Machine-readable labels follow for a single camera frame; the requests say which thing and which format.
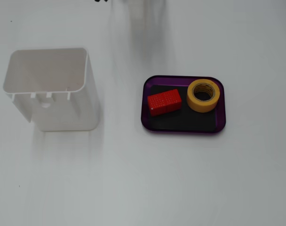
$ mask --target red rectangular block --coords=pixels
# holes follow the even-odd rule
[[[182,107],[182,99],[177,89],[147,97],[151,116],[173,112]]]

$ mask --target black object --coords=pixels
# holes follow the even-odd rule
[[[204,131],[213,132],[216,129],[215,109],[207,113],[198,113],[187,104],[187,90],[184,86],[160,86],[151,87],[151,95],[165,91],[177,89],[182,98],[182,108],[175,112],[166,113],[151,117],[148,115],[148,121],[151,128],[162,131],[181,130],[181,131]]]

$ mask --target plastic bin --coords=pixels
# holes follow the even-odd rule
[[[15,51],[3,88],[42,131],[91,130],[98,124],[98,95],[84,48]]]

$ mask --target tape roll core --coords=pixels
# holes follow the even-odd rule
[[[195,94],[199,92],[207,93],[210,98],[208,100],[198,99]],[[198,79],[192,82],[188,87],[187,104],[196,112],[206,113],[216,107],[219,96],[219,87],[213,81],[208,79]]]

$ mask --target yellow tape roll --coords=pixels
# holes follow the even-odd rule
[[[205,92],[211,97],[209,100],[199,100],[195,96],[198,92]],[[191,83],[187,91],[187,104],[189,107],[200,113],[213,110],[218,102],[220,91],[218,86],[211,80],[198,79]]]

